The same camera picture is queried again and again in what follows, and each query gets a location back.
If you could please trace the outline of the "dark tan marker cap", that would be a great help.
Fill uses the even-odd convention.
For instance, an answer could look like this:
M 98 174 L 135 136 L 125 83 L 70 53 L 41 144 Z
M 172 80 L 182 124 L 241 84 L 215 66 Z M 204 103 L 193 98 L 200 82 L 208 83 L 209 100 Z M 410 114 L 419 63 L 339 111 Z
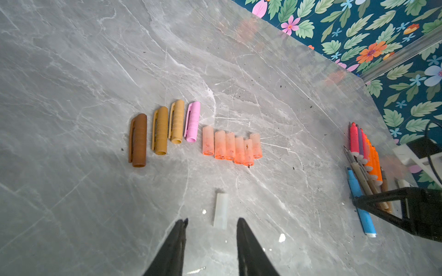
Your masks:
M 157 155 L 166 155 L 168 146 L 169 113 L 165 106 L 154 112 L 151 149 Z

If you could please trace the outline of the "translucent pink pen cap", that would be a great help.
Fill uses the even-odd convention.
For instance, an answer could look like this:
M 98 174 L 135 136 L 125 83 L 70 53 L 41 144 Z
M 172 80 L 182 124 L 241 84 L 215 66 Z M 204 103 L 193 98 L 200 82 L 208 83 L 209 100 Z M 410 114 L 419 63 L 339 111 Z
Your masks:
M 207 125 L 202 128 L 202 153 L 205 156 L 213 156 L 214 151 L 214 129 Z

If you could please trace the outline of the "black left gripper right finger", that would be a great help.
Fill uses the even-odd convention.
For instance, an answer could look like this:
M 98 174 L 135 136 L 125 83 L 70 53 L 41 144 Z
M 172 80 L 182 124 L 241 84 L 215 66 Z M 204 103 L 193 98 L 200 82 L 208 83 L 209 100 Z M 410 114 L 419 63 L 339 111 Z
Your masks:
M 279 276 L 242 217 L 237 222 L 237 250 L 240 276 Z

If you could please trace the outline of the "lilac cap brown marker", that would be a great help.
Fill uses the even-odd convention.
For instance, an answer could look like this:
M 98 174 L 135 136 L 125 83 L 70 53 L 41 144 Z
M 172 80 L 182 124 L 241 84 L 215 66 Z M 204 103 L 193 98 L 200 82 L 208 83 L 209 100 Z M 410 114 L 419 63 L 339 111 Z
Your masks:
M 389 184 L 388 184 L 388 180 L 386 177 L 386 173 L 383 169 L 381 169 L 381 175 L 382 175 L 382 181 L 383 181 L 383 183 L 381 184 L 381 191 L 382 191 L 382 193 L 388 192 L 389 191 Z M 385 211 L 389 214 L 393 214 L 392 203 L 390 201 L 388 201 L 387 205 L 388 205 L 388 208 L 386 208 Z

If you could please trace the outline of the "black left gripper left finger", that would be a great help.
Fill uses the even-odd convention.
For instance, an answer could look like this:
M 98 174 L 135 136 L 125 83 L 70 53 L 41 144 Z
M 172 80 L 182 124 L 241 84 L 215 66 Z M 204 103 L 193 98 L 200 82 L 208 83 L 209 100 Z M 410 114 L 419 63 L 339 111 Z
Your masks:
M 176 221 L 144 276 L 182 276 L 188 219 Z

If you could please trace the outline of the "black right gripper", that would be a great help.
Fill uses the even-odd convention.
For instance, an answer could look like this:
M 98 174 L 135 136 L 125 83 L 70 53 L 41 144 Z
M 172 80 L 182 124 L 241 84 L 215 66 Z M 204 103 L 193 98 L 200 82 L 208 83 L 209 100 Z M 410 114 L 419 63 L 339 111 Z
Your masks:
M 401 217 L 375 207 L 380 202 L 399 201 Z M 420 187 L 404 187 L 358 198 L 355 207 L 408 232 L 436 242 L 442 241 L 442 192 Z

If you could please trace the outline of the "orange highlighter group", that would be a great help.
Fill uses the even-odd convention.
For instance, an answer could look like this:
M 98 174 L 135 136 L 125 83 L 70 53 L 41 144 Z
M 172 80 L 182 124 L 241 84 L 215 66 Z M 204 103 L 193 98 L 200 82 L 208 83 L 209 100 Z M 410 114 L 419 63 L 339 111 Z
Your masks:
M 379 162 L 379 155 L 375 149 L 375 147 L 372 147 L 372 151 L 373 151 L 373 159 L 374 159 L 374 170 L 377 176 L 377 179 L 375 181 L 377 186 L 381 186 L 383 184 L 383 178 L 382 178 L 382 173 L 381 173 L 381 165 Z

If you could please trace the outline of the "pink red highlighter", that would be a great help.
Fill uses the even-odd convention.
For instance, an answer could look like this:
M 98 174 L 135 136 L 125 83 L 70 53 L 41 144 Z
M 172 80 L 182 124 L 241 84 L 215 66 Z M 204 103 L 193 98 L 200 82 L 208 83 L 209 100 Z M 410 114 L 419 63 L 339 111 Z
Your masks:
M 356 126 L 356 123 L 351 123 L 350 126 L 350 138 L 349 138 L 349 146 L 350 151 L 353 156 L 356 158 L 359 157 L 360 151 L 359 151 L 359 133 L 358 133 L 358 127 Z

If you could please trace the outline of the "purple highlighter pen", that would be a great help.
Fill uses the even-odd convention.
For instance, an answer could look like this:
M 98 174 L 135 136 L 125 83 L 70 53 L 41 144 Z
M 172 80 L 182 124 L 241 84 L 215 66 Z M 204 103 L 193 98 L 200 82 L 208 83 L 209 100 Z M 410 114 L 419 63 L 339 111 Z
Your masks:
M 358 160 L 362 160 L 364 158 L 363 136 L 362 136 L 362 131 L 357 124 L 356 127 L 358 131 L 358 150 L 359 150 Z

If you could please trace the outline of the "tan beige marker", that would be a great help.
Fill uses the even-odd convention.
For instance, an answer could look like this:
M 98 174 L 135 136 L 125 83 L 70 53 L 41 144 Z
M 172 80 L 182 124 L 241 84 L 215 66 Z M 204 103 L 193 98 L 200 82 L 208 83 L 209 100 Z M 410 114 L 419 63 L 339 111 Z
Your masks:
M 362 196 L 372 196 L 376 194 L 381 194 L 381 189 L 377 187 L 371 177 L 368 176 L 367 170 L 362 166 L 362 164 L 357 160 L 357 158 L 347 149 L 345 146 L 344 153 L 351 165 L 351 169 L 356 176 L 358 184 L 356 187 L 361 188 L 362 195 L 354 195 L 353 203 L 357 203 L 358 198 Z

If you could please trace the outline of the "dark brown marker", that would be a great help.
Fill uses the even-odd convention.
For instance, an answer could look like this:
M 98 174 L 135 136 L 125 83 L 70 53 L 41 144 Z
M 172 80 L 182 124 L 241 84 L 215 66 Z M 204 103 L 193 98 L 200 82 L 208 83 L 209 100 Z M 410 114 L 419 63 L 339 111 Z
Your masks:
M 374 181 L 370 178 L 368 172 L 363 167 L 361 162 L 359 160 L 356 160 L 356 163 L 358 164 L 359 171 L 361 172 L 361 175 L 363 176 L 363 179 L 364 179 L 362 181 L 362 185 L 363 185 L 363 189 L 364 189 L 366 195 L 379 194 L 381 191 L 375 185 Z M 377 207 L 380 210 L 385 211 L 385 209 L 388 208 L 388 205 L 387 205 L 387 202 L 380 202 L 380 203 L 377 203 Z

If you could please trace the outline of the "brown cap beige marker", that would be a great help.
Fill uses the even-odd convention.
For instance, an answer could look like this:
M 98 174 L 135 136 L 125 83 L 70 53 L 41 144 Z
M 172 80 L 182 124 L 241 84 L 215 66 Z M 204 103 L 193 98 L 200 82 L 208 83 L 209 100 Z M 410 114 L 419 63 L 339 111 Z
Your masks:
M 363 189 L 363 185 L 362 185 L 362 181 L 364 179 L 363 179 L 363 176 L 361 175 L 361 172 L 359 171 L 358 164 L 356 163 L 356 158 L 351 154 L 350 150 L 348 150 L 345 146 L 343 147 L 343 149 L 344 149 L 345 156 L 347 157 L 347 159 L 351 165 L 352 171 L 353 171 L 353 173 L 359 183 L 358 186 L 361 188 L 361 195 L 355 195 L 353 197 L 359 198 L 361 196 L 366 196 L 366 193 L 365 193 L 365 191 Z

